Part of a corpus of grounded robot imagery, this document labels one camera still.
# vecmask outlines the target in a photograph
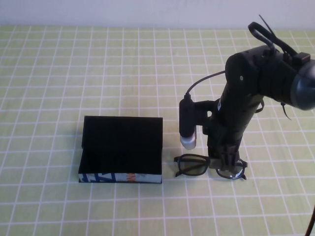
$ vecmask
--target black box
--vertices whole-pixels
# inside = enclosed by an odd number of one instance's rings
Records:
[[[85,116],[80,182],[162,183],[163,118]]]

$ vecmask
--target eyeglasses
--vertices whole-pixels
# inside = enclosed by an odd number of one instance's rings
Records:
[[[177,162],[179,171],[175,177],[183,174],[186,176],[200,176],[206,173],[208,167],[215,169],[220,177],[227,179],[246,179],[244,175],[247,162],[239,159],[234,165],[225,165],[221,159],[210,158],[197,154],[183,154],[174,158]]]

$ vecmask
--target table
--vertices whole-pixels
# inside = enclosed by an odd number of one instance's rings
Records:
[[[315,57],[315,31],[277,30]],[[248,180],[174,178],[178,104],[247,29],[0,27],[0,235],[304,235],[315,204],[315,114],[265,98],[240,147]],[[215,100],[225,76],[192,91]],[[83,118],[163,117],[163,184],[81,184]],[[192,153],[207,154],[198,128]]]

